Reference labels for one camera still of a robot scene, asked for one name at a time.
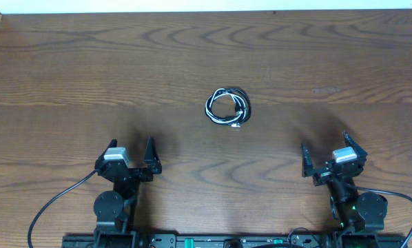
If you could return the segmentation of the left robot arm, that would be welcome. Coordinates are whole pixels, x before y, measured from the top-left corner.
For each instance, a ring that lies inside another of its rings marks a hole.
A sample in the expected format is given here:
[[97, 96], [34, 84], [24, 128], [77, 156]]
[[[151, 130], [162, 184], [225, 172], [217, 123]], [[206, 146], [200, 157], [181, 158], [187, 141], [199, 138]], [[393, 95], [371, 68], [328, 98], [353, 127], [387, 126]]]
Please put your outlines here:
[[149, 247], [147, 234], [132, 229], [141, 183], [153, 181], [155, 174], [162, 173], [162, 165], [153, 137], [145, 148], [144, 167], [130, 167], [127, 149], [119, 147], [113, 139], [97, 158], [95, 170], [99, 176], [113, 183], [110, 191], [101, 193], [94, 201], [96, 248]]

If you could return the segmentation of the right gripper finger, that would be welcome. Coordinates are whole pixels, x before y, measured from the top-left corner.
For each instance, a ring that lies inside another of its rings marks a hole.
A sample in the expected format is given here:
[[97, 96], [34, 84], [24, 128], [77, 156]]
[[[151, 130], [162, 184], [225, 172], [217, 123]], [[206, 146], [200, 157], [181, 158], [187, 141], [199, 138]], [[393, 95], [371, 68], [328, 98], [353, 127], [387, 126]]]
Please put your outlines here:
[[345, 130], [342, 132], [344, 142], [347, 147], [351, 147], [356, 154], [363, 154], [364, 150], [352, 139], [349, 133]]
[[303, 171], [309, 171], [313, 169], [313, 162], [310, 157], [309, 150], [307, 147], [302, 143], [300, 145], [301, 151], [302, 151], [302, 170]]

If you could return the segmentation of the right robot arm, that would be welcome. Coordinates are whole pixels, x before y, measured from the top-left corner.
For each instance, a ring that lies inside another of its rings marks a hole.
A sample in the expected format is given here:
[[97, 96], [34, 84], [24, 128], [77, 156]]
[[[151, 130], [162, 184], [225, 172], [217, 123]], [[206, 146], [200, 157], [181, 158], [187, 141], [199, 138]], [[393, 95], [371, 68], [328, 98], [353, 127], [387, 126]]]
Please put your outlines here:
[[373, 192], [358, 192], [353, 178], [364, 170], [367, 153], [347, 132], [346, 147], [332, 152], [332, 159], [315, 168], [305, 145], [302, 150], [302, 177], [312, 177], [313, 184], [327, 186], [331, 213], [341, 228], [322, 237], [322, 247], [378, 247], [378, 232], [384, 229], [388, 201]]

